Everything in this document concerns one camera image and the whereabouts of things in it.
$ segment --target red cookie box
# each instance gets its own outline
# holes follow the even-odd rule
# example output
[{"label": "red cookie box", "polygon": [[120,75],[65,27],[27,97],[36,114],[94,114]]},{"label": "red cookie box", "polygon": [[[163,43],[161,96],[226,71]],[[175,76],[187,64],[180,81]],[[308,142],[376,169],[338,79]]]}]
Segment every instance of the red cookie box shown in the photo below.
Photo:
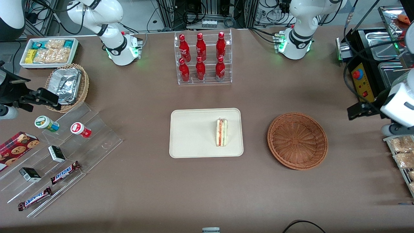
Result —
[{"label": "red cookie box", "polygon": [[0,145],[0,172],[39,144],[39,139],[31,134],[19,132]]}]

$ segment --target yellow control panel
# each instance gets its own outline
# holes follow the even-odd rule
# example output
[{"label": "yellow control panel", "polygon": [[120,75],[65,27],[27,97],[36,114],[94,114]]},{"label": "yellow control panel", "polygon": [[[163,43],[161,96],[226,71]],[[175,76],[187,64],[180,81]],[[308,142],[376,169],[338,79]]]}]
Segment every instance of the yellow control panel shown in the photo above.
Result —
[{"label": "yellow control panel", "polygon": [[369,85],[368,78],[365,74],[365,69],[363,68],[362,63],[359,64],[352,72],[351,72],[352,80],[354,81],[356,92],[367,99],[369,102],[374,101],[374,94],[372,93],[371,86]]}]

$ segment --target emergency stop button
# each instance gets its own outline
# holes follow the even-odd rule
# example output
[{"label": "emergency stop button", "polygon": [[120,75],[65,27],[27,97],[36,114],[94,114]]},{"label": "emergency stop button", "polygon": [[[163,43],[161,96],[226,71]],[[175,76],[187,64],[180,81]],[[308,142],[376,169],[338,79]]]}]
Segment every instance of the emergency stop button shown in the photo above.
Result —
[{"label": "emergency stop button", "polygon": [[352,77],[355,78],[356,80],[361,80],[363,77],[363,71],[361,69],[358,69],[352,72]]}]

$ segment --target aluminum foil container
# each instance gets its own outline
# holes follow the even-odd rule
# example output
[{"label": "aluminum foil container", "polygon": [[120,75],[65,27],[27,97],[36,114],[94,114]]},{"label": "aluminum foil container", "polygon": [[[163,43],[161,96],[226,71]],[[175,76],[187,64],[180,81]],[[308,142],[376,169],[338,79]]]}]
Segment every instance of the aluminum foil container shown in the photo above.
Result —
[{"label": "aluminum foil container", "polygon": [[59,104],[74,104],[81,76],[82,72],[76,68],[55,70],[52,73],[48,90],[59,96]]}]

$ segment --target cookie box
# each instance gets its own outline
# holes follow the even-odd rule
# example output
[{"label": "cookie box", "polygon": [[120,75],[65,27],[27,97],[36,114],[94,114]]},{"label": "cookie box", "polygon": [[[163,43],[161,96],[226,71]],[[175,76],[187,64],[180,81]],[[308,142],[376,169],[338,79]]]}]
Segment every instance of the cookie box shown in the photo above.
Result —
[{"label": "cookie box", "polygon": [[[28,53],[30,50],[33,50],[34,44],[39,43],[39,41],[47,41],[49,39],[57,39],[57,40],[66,40],[66,41],[72,41],[70,45],[70,53],[69,58],[67,59],[66,63],[26,63],[26,57],[28,56]],[[78,46],[78,40],[73,37],[51,37],[51,38],[35,38],[30,39],[27,41],[26,48],[24,49],[22,58],[20,59],[20,65],[26,69],[51,69],[51,68],[57,68],[65,65],[72,64],[77,46]]]},{"label": "cookie box", "polygon": [[19,132],[0,145],[0,172],[39,144],[39,139],[25,132]]}]

